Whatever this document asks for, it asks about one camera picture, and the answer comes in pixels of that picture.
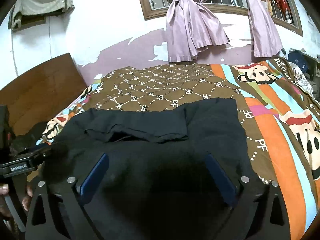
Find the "person's left hand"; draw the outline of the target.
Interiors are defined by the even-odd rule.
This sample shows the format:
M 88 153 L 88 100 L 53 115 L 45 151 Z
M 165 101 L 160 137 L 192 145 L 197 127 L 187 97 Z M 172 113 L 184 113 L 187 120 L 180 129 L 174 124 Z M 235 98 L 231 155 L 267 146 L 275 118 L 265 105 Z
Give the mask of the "person's left hand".
M 12 217 L 9 208 L 4 200 L 4 196 L 9 193 L 9 185 L 8 184 L 1 184 L 0 187 L 0 195 L 1 195 L 1 215 L 5 217 Z M 25 189 L 25 196 L 22 199 L 22 206 L 26 212 L 29 211 L 31 200 L 33 198 L 33 189 L 29 183 L 26 185 Z

